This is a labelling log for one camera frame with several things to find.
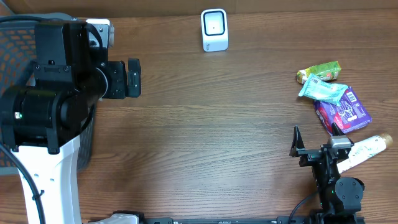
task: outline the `purple box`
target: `purple box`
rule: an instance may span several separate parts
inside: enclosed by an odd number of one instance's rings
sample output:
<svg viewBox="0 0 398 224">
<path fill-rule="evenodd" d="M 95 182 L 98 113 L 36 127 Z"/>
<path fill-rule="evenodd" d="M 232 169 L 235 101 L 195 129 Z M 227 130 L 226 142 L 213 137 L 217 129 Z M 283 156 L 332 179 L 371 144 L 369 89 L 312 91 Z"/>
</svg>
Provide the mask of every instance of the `purple box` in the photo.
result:
<svg viewBox="0 0 398 224">
<path fill-rule="evenodd" d="M 344 133 L 363 128 L 372 122 L 372 117 L 351 87 L 341 97 L 340 106 L 315 100 L 313 107 L 330 135 L 332 135 L 331 124 L 333 122 Z"/>
</svg>

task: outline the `snack packet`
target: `snack packet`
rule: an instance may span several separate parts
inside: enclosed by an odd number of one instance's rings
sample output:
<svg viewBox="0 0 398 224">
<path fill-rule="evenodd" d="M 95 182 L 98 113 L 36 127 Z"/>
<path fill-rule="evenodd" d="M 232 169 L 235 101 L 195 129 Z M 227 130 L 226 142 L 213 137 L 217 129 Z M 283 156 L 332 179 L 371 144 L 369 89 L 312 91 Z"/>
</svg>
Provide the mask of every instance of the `snack packet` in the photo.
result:
<svg viewBox="0 0 398 224">
<path fill-rule="evenodd" d="M 311 74 L 314 74 L 322 81 L 335 80 L 341 71 L 340 64 L 335 62 L 324 63 L 321 65 L 314 65 L 304 70 L 297 72 L 297 81 L 304 84 Z"/>
<path fill-rule="evenodd" d="M 333 103 L 339 106 L 340 98 L 347 88 L 348 86 L 343 84 L 326 83 L 314 74 L 311 74 L 298 96 L 306 96 L 314 100 Z"/>
<path fill-rule="evenodd" d="M 333 123 L 336 123 L 344 133 L 348 133 L 372 122 L 372 117 L 351 87 L 345 90 L 340 99 L 340 106 L 315 100 L 313 107 L 330 135 L 332 135 L 331 124 Z"/>
</svg>

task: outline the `brown wood surface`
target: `brown wood surface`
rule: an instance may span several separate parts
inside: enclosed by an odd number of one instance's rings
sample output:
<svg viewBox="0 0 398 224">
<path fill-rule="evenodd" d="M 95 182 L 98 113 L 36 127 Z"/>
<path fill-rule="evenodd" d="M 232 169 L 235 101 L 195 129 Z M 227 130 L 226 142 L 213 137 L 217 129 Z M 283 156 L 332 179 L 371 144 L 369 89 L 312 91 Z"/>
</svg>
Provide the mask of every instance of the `brown wood surface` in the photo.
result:
<svg viewBox="0 0 398 224">
<path fill-rule="evenodd" d="M 64 12 L 75 17 L 199 15 L 220 7 L 228 14 L 398 8 L 396 0 L 4 0 L 16 13 Z"/>
<path fill-rule="evenodd" d="M 315 190 L 289 157 L 293 127 L 316 148 L 329 137 L 297 70 L 338 60 L 373 122 L 349 134 L 398 140 L 398 10 L 284 12 L 228 17 L 229 49 L 204 53 L 200 18 L 113 19 L 111 60 L 141 60 L 142 96 L 104 100 L 93 156 L 78 175 L 84 220 L 114 210 L 147 217 L 288 215 Z M 367 223 L 398 223 L 398 148 L 344 173 L 366 184 Z M 318 206 L 314 200 L 299 214 Z M 0 222 L 27 221 L 17 176 L 0 177 Z"/>
</svg>

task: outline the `white tube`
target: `white tube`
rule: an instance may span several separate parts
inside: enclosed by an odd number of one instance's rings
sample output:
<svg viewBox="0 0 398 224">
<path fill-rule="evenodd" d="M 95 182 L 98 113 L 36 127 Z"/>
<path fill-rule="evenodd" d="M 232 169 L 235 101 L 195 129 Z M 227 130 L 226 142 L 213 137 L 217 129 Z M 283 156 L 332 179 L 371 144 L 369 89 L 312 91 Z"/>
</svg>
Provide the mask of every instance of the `white tube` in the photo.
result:
<svg viewBox="0 0 398 224">
<path fill-rule="evenodd" d="M 348 159 L 337 164 L 338 172 L 349 170 L 350 168 L 372 158 L 376 154 L 384 151 L 392 145 L 392 138 L 389 134 L 380 134 L 363 141 L 355 143 L 349 152 Z"/>
</svg>

